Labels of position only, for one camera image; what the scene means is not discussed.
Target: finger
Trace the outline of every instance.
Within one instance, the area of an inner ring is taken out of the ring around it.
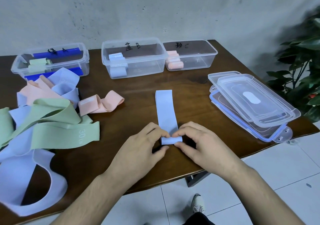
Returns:
[[[192,140],[194,140],[194,142],[198,142],[198,137],[199,134],[201,133],[200,130],[197,130],[193,127],[190,126],[186,126],[183,128],[180,128],[179,130],[177,130],[174,134],[172,134],[172,137],[178,137],[178,136],[184,136],[186,135],[187,137],[190,137]]]
[[[154,144],[157,140],[160,139],[160,137],[166,137],[166,138],[169,138],[170,137],[170,134],[165,131],[165,130],[162,130],[160,127],[152,130],[149,134],[147,134],[147,139],[148,141],[150,142],[150,144]]]
[[[197,149],[194,149],[193,147],[188,146],[183,142],[176,142],[174,145],[180,148],[181,151],[184,154],[186,154],[189,158],[191,158],[192,161],[194,161],[197,155],[199,155],[199,151]]]
[[[184,128],[184,127],[187,127],[187,126],[192,127],[192,128],[195,128],[195,129],[197,129],[197,130],[201,130],[201,131],[208,131],[208,129],[207,129],[206,127],[204,127],[204,126],[202,126],[202,125],[199,125],[199,124],[197,124],[197,123],[194,123],[194,122],[192,122],[192,121],[183,124],[182,126],[180,126],[180,128]]]
[[[165,155],[165,152],[169,149],[169,146],[163,146],[160,150],[152,154],[152,161],[154,165],[159,162]]]
[[[152,130],[154,130],[155,128],[160,128],[160,126],[158,126],[157,124],[155,124],[153,122],[150,122],[138,134],[146,135],[146,134],[150,133]]]

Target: black pants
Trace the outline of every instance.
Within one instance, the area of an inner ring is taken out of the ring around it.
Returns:
[[[183,225],[214,225],[210,222],[206,215],[203,215],[201,212],[194,213],[191,217],[188,218],[185,224]]]

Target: shoe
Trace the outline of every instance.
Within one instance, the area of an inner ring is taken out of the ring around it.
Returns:
[[[205,206],[204,206],[204,200],[199,194],[195,194],[192,203],[191,203],[192,212],[201,212],[203,215],[205,215]]]

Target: white wall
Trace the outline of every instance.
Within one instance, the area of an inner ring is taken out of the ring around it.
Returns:
[[[291,26],[320,0],[0,0],[0,55],[83,42],[156,36],[216,39],[259,76]]]

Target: shoelace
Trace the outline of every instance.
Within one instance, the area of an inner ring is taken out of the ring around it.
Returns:
[[[201,212],[201,213],[204,213],[204,211],[205,211],[202,206],[194,206],[193,210],[195,212]]]

